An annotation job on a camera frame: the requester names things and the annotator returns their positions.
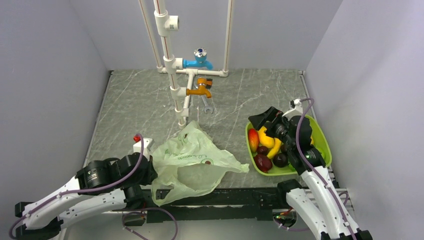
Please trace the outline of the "red orange fake mango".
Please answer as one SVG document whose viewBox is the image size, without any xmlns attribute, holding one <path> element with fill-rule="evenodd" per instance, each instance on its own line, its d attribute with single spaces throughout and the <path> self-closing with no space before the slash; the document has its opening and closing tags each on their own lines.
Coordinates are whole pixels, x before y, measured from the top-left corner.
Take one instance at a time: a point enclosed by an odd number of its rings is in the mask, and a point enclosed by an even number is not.
<svg viewBox="0 0 424 240">
<path fill-rule="evenodd" d="M 249 149 L 252 153 L 256 153 L 259 147 L 259 134 L 254 128 L 250 128 L 247 131 L 247 142 Z"/>
</svg>

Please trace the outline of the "light green plastic bag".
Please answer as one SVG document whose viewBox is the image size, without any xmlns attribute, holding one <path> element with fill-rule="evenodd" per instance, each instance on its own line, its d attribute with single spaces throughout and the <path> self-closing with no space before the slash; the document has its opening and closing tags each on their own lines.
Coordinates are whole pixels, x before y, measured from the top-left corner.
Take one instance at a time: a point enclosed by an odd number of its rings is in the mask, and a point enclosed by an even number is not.
<svg viewBox="0 0 424 240">
<path fill-rule="evenodd" d="M 196 121 L 160 145 L 152 157 L 157 178 L 152 181 L 151 193 L 157 206 L 210 194 L 226 173 L 249 172 L 249 164 L 219 149 Z"/>
</svg>

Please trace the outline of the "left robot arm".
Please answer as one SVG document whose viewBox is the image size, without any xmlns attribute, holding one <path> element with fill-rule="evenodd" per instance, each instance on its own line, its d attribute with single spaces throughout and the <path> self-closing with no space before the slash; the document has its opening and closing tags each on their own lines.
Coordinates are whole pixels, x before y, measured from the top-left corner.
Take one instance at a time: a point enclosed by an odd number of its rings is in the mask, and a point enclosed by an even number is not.
<svg viewBox="0 0 424 240">
<path fill-rule="evenodd" d="M 137 210 L 145 203 L 142 186 L 157 177 L 153 156 L 134 152 L 94 160 L 62 187 L 36 202 L 15 205 L 13 240 L 49 240 L 83 219 L 108 211 Z"/>
</svg>

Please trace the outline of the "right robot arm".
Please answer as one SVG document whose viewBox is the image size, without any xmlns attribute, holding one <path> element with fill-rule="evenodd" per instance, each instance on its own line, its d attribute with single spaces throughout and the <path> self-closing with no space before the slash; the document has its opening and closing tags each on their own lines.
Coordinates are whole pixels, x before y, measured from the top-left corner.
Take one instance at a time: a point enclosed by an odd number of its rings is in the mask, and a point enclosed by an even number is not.
<svg viewBox="0 0 424 240">
<path fill-rule="evenodd" d="M 297 180 L 286 180 L 277 185 L 276 203 L 292 207 L 303 219 L 317 240 L 371 240 L 368 230 L 360 229 L 349 214 L 334 187 L 323 156 L 312 145 L 313 128 L 302 115 L 287 118 L 271 106 L 265 112 L 248 117 L 255 130 L 265 127 L 268 137 L 281 141 L 286 148 L 288 162 L 314 196 L 312 202 Z"/>
</svg>

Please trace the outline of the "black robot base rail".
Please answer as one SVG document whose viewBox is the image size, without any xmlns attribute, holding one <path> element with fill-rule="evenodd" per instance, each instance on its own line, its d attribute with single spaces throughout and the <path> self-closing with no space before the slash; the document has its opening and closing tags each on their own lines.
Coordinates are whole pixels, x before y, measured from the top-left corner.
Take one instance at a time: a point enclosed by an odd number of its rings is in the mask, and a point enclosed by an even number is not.
<svg viewBox="0 0 424 240">
<path fill-rule="evenodd" d="M 255 219 L 272 221 L 289 210 L 277 187 L 216 188 L 213 192 L 186 197 L 161 206 L 177 221 Z"/>
</svg>

